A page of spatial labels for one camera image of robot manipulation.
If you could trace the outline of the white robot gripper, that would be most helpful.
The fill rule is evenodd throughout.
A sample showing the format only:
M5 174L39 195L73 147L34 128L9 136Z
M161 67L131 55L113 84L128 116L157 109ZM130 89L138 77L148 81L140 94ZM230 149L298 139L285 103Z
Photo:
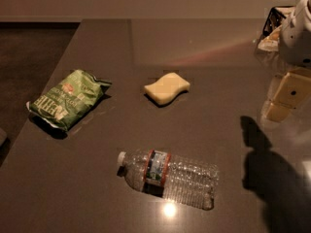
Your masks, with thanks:
M311 0L300 0L283 21L279 53L287 63L311 67ZM264 117L282 122L310 95L310 69L295 68L284 75L276 74L264 102Z

